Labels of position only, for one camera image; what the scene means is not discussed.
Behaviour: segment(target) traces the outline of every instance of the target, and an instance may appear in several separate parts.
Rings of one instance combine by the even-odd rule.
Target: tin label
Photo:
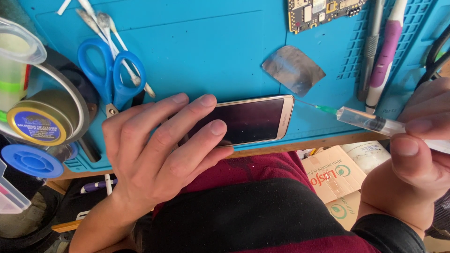
[[[61,136],[59,128],[53,121],[37,113],[19,112],[14,121],[20,131],[36,140],[53,141]]]

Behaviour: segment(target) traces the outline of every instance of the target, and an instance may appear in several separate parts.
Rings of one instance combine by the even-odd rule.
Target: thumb
[[[396,134],[391,138],[392,169],[406,183],[418,188],[428,187],[439,171],[435,168],[432,153],[420,138]]]

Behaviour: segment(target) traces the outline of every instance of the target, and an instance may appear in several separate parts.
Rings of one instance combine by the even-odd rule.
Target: purple pen
[[[117,179],[114,179],[111,183],[112,185],[117,184]],[[81,190],[80,193],[81,194],[85,194],[85,193],[89,193],[89,192],[93,192],[96,190],[99,190],[101,188],[105,188],[106,187],[106,181],[101,181],[101,182],[97,182],[97,183],[89,183],[84,185]]]
[[[407,2],[408,0],[396,0],[391,15],[387,19],[384,30],[384,43],[370,77],[369,94],[365,103],[367,113],[373,114],[375,112],[389,73],[391,72],[398,40],[403,29],[403,16]]]

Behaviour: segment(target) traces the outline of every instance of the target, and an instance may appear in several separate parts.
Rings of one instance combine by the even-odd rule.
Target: syringe barrel
[[[341,107],[336,113],[336,119],[356,127],[371,130],[386,136],[406,133],[405,124],[394,120],[382,118],[370,113],[354,110],[348,107]]]

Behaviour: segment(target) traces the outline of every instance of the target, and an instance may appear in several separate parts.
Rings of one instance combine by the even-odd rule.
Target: scissor blade
[[[113,104],[106,105],[106,118],[110,118],[119,113],[119,110]]]

